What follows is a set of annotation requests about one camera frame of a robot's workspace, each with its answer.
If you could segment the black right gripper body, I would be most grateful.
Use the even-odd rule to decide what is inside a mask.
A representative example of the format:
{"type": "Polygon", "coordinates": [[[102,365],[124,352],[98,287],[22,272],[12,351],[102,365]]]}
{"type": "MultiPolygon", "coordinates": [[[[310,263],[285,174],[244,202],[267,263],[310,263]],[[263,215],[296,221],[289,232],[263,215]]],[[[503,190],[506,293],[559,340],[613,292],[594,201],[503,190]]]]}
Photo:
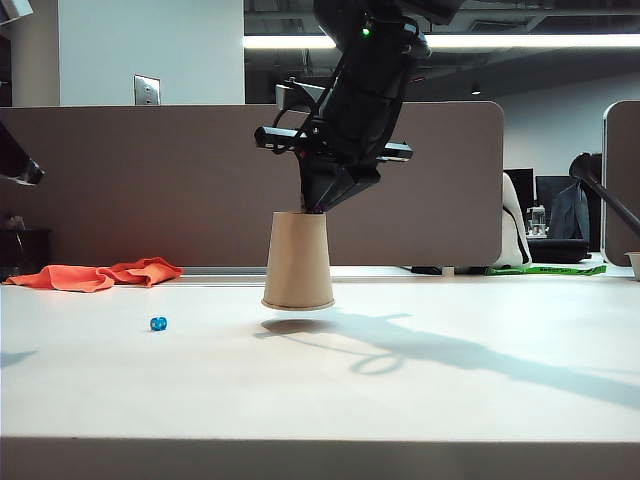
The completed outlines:
{"type": "Polygon", "coordinates": [[[383,117],[331,122],[320,117],[305,119],[298,128],[260,126],[254,132],[259,148],[305,151],[325,161],[346,166],[376,166],[378,162],[406,162],[413,156],[406,143],[389,142],[394,125],[383,117]]]}

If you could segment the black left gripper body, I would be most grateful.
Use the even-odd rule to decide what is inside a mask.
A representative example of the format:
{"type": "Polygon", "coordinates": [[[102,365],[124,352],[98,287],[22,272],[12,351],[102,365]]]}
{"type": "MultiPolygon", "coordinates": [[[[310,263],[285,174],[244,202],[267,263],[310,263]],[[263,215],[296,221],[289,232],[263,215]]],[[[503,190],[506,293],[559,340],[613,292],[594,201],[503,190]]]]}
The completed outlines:
{"type": "Polygon", "coordinates": [[[45,172],[1,124],[1,176],[23,185],[38,185],[45,172]]]}

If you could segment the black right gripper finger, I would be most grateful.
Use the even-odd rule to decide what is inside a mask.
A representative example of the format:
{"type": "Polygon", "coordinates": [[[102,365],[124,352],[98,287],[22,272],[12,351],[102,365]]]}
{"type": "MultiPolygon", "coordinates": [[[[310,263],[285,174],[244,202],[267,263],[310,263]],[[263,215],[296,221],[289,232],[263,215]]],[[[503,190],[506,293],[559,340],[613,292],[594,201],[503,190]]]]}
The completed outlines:
{"type": "Polygon", "coordinates": [[[343,190],[346,170],[342,165],[314,159],[298,159],[301,204],[305,213],[325,213],[343,190]]]}
{"type": "Polygon", "coordinates": [[[327,212],[350,197],[377,184],[381,176],[376,168],[343,169],[314,206],[315,212],[327,212]]]}

